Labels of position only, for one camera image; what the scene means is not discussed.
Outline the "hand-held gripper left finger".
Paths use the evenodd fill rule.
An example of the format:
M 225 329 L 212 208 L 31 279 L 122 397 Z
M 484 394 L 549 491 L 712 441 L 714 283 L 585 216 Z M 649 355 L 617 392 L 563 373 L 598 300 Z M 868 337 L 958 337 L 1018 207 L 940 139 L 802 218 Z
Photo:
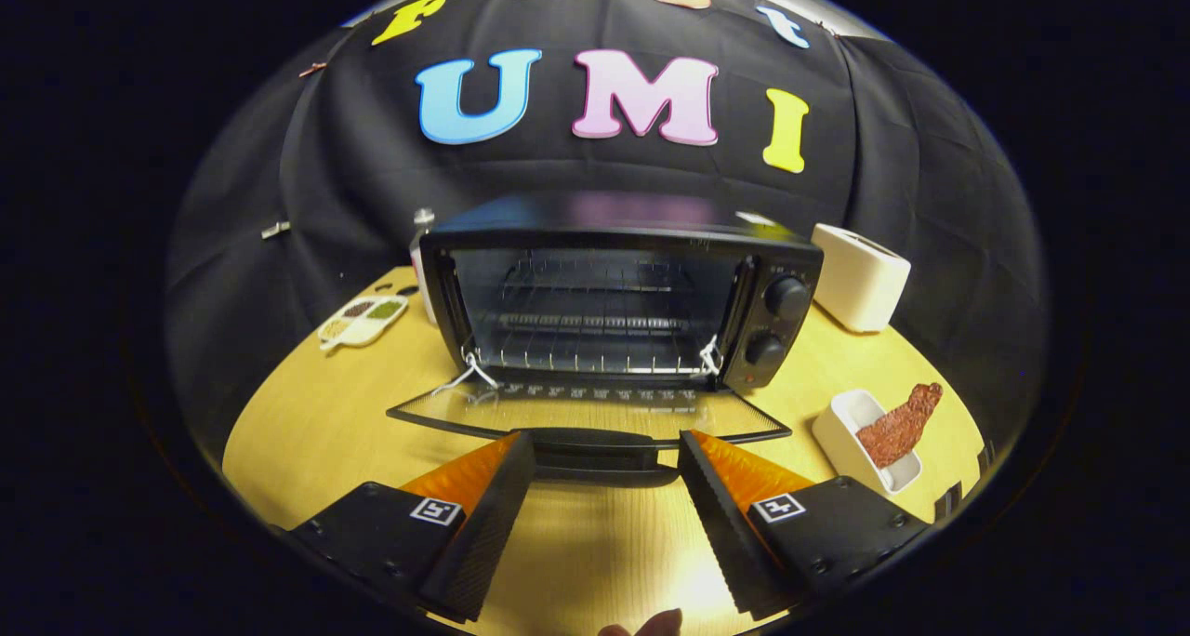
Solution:
M 532 437 L 505 434 L 403 486 L 358 484 L 284 540 L 378 601 L 475 622 L 533 476 Z

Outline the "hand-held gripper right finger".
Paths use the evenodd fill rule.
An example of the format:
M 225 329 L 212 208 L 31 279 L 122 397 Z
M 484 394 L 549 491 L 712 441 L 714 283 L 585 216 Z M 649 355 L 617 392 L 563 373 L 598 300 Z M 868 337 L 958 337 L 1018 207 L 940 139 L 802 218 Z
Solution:
M 928 531 L 854 478 L 812 481 L 699 430 L 679 436 L 679 473 L 735 609 L 756 619 L 835 603 Z

